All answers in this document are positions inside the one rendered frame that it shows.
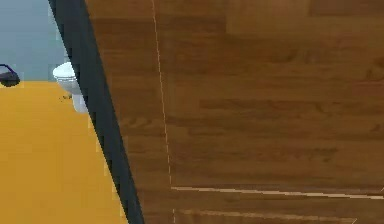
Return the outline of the white toilet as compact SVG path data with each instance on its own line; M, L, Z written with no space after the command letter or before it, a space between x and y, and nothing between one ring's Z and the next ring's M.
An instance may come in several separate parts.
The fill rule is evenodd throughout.
M88 108L72 64L70 62L65 62L57 66L53 69L52 75L59 86L71 95L74 110L78 113L87 113Z

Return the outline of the black round bin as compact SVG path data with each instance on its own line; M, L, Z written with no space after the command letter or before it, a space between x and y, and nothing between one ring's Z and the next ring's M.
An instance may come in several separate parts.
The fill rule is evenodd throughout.
M7 64L0 64L0 84L13 87L20 83L18 74Z

